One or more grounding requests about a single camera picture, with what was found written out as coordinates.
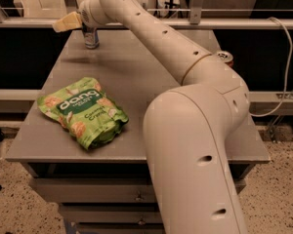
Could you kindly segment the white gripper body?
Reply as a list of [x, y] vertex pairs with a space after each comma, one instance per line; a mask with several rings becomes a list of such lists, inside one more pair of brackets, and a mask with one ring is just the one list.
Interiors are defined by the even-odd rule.
[[89, 27], [104, 26], [114, 22], [107, 13], [111, 5], [109, 0], [83, 0], [79, 6], [79, 14]]

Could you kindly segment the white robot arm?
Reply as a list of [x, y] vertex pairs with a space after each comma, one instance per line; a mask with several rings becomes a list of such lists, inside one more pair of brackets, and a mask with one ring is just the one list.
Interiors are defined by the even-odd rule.
[[178, 82], [146, 110], [146, 159], [166, 234], [247, 234], [226, 139], [247, 118], [248, 88], [218, 57], [152, 16], [142, 0], [85, 0], [57, 32], [119, 22]]

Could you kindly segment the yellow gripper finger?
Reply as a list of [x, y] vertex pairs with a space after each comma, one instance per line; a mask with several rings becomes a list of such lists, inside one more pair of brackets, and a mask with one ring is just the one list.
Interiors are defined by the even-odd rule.
[[82, 19], [79, 13], [72, 12], [57, 20], [53, 24], [53, 29], [56, 32], [65, 32], [73, 29], [78, 29], [82, 27]]

